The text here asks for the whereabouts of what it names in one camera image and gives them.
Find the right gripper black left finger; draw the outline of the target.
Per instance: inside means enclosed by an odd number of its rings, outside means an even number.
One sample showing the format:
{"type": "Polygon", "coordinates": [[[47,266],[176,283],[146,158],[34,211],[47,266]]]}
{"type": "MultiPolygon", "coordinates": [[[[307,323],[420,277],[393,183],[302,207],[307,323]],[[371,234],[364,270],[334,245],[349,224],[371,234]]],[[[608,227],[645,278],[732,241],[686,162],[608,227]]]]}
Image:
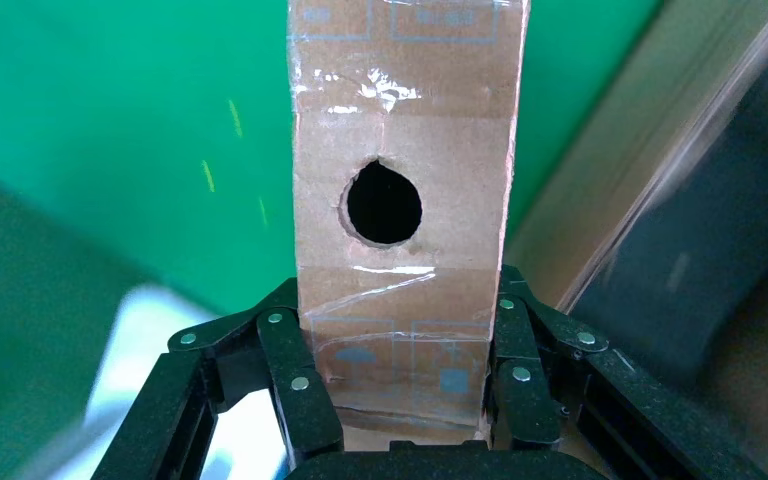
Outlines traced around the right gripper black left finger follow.
{"type": "Polygon", "coordinates": [[[266,389],[292,479],[336,479],[335,408],[299,324],[297,282],[256,306],[170,337],[93,476],[198,479],[222,413],[266,389]]]}

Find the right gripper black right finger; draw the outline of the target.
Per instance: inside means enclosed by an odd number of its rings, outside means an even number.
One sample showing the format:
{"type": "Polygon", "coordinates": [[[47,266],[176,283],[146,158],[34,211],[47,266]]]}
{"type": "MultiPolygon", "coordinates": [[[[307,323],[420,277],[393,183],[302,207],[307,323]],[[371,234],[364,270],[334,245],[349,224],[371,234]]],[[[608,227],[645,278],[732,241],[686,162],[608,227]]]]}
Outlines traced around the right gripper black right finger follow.
{"type": "Polygon", "coordinates": [[[562,410],[617,479],[764,479],[736,443],[593,327],[505,265],[490,350],[490,443],[554,450],[562,410]]]}

